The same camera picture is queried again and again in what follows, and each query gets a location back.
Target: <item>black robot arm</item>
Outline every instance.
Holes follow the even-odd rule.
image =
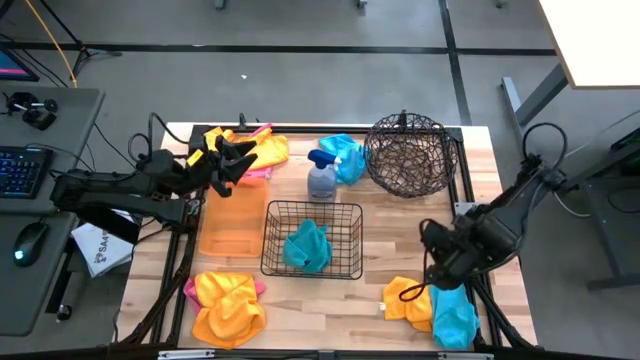
[[[421,241],[434,264],[425,277],[441,289],[455,289],[468,277],[504,265],[522,249],[526,221],[550,191],[560,188],[565,175],[529,155],[522,162],[516,183],[488,205],[473,207],[457,216],[453,230],[427,220]]]
[[[199,154],[187,166],[169,150],[142,156],[131,174],[70,170],[56,178],[51,200],[62,211],[74,212],[82,220],[135,244],[139,225],[114,210],[153,217],[179,232],[185,232],[187,214],[199,206],[191,193],[211,186],[220,196],[231,196],[227,182],[237,184],[257,159],[247,155],[254,141],[229,143],[216,139],[216,148],[203,142]]]

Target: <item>computer mouse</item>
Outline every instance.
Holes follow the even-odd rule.
[[[48,230],[49,225],[37,222],[25,226],[20,231],[12,254],[13,262],[17,266],[31,266],[38,260]]]

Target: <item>wire basket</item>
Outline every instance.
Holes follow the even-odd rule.
[[[455,174],[454,139],[426,116],[390,115],[375,123],[364,140],[367,171],[389,193],[403,198],[435,194]]]
[[[287,236],[305,219],[327,225],[331,262],[321,272],[306,273],[282,260]],[[272,201],[267,209],[260,270],[269,276],[356,280],[362,276],[362,208],[357,204]]]

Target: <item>spray bottle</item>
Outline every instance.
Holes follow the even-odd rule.
[[[307,158],[315,163],[307,178],[309,201],[334,202],[338,178],[333,164],[340,164],[340,158],[322,150],[311,150]]]

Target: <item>wooden table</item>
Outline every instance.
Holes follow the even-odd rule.
[[[574,89],[640,88],[640,47],[636,41],[640,1],[538,1],[560,63],[524,102],[513,79],[502,78],[517,129],[522,132],[567,84]]]
[[[188,139],[193,125],[171,123],[169,128],[181,139]],[[462,127],[462,133],[476,201],[489,202],[502,191],[489,130],[486,127]],[[307,173],[312,166],[306,156],[310,149],[317,147],[317,139],[325,135],[286,135],[289,139],[290,158],[287,163],[274,169],[273,177],[269,180],[270,198],[306,200]],[[364,139],[364,135],[353,137],[357,140]],[[185,145],[177,143],[166,134],[162,147],[176,154],[187,152]],[[447,190],[407,200],[388,194],[365,175],[354,186],[340,186],[338,201],[358,203],[363,208],[364,275],[359,280],[264,276],[260,272],[260,258],[209,257],[197,250],[192,275],[204,271],[247,272],[266,284],[267,290],[260,295],[259,303],[267,315],[267,328],[246,343],[244,348],[438,350],[431,334],[414,330],[405,320],[384,320],[379,304],[382,301],[382,289],[393,277],[401,275],[422,278],[423,247],[419,241],[418,223],[426,217],[443,224],[451,222]],[[140,235],[144,236],[156,229],[157,227],[149,226]],[[168,241],[169,234],[164,233],[149,238],[135,249],[118,317],[121,336],[126,336],[133,330],[158,296]],[[178,259],[181,257],[182,252],[179,252]],[[492,272],[490,279],[498,305],[522,335],[535,343],[529,305],[517,260]],[[168,334],[174,308],[172,300],[167,306],[162,340]],[[480,305],[478,311],[484,337],[489,340],[484,307]],[[194,319],[195,313],[187,305],[179,338],[181,348],[209,347],[191,335]]]

